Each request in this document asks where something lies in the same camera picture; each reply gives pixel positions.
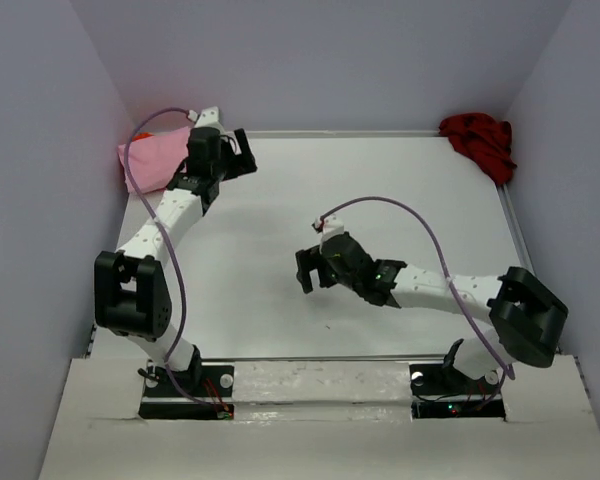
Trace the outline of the pink t shirt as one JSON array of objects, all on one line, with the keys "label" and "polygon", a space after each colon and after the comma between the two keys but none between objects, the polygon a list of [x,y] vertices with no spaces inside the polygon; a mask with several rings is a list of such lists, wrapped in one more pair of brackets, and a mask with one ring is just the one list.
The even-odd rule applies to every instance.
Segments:
[{"label": "pink t shirt", "polygon": [[166,188],[187,155],[189,133],[183,127],[131,143],[129,166],[142,193]]}]

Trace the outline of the orange t shirt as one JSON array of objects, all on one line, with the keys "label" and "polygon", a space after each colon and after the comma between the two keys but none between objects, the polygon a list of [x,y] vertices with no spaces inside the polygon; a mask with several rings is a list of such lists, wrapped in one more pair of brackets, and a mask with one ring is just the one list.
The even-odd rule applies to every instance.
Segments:
[{"label": "orange t shirt", "polygon": [[139,134],[135,135],[132,138],[132,142],[138,141],[138,140],[142,140],[142,139],[145,139],[145,138],[150,138],[152,136],[153,136],[153,134],[151,134],[149,132],[142,132],[142,133],[139,133]]}]

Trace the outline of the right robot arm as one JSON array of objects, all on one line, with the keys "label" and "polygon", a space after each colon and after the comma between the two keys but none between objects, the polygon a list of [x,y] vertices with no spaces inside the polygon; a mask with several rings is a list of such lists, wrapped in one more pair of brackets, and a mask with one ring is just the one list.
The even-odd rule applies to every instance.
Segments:
[{"label": "right robot arm", "polygon": [[440,366],[424,376],[424,392],[455,393],[520,363],[552,366],[567,306],[533,273],[511,267],[500,276],[451,276],[400,260],[375,259],[348,233],[295,254],[304,293],[340,285],[377,307],[461,315],[471,338],[452,343]]}]

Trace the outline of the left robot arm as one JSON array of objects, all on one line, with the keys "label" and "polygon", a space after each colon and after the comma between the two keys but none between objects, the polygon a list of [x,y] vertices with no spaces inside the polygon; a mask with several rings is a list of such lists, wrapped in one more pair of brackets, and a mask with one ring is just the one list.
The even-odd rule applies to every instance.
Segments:
[{"label": "left robot arm", "polygon": [[220,185],[256,172],[244,130],[226,134],[216,127],[194,127],[187,155],[167,183],[148,219],[117,251],[103,251],[94,262],[95,322],[141,348],[153,362],[147,379],[170,381],[191,396],[203,378],[201,353],[183,337],[184,325],[171,321],[173,304],[165,268],[184,280],[176,247],[219,195]]}]

